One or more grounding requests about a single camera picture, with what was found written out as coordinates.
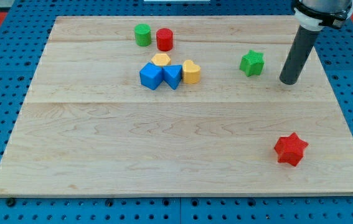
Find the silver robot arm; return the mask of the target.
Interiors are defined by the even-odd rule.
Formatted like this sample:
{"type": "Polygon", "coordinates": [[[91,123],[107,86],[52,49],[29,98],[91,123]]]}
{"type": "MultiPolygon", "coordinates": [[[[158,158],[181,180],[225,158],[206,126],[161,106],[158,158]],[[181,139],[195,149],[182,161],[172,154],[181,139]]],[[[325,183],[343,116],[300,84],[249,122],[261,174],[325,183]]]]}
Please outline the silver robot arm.
{"type": "Polygon", "coordinates": [[[353,15],[353,0],[292,0],[291,8],[301,27],[317,32],[340,29],[353,15]]]}

